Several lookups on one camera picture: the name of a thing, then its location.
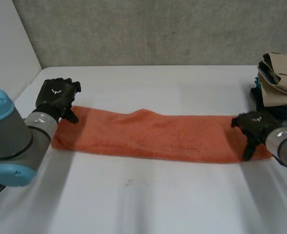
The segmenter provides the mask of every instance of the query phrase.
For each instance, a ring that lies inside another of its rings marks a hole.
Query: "white table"
[[[75,105],[130,113],[237,115],[255,66],[46,68],[16,101],[23,117],[48,78],[82,84]],[[287,234],[287,168],[200,164],[49,149],[25,188],[0,193],[0,234]]]

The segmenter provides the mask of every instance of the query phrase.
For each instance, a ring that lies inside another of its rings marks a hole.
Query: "robotic hand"
[[[59,118],[79,121],[71,106],[80,91],[80,83],[70,78],[45,80],[36,109],[23,120],[12,100],[0,90],[0,185],[26,186],[33,180]]]
[[[71,111],[71,107],[75,94],[80,91],[80,83],[73,83],[71,78],[47,79],[37,97],[35,111],[49,111],[56,120],[61,117],[71,123],[77,123],[79,120]]]
[[[247,137],[244,160],[250,160],[258,144],[265,144],[277,161],[287,166],[287,126],[267,111],[249,112],[233,118],[232,127],[239,127]]]

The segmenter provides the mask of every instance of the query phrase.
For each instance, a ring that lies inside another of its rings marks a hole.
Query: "gray cylindrical joint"
[[[12,100],[0,90],[0,158],[19,153],[32,140],[32,134]]]
[[[32,134],[16,109],[0,120],[0,158],[23,150],[32,140]]]

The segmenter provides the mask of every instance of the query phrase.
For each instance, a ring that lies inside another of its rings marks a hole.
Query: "towel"
[[[243,161],[246,136],[231,128],[231,116],[165,116],[149,110],[130,114],[74,106],[77,124],[63,119],[51,145],[99,155],[203,163]],[[259,145],[254,159],[271,157]]]

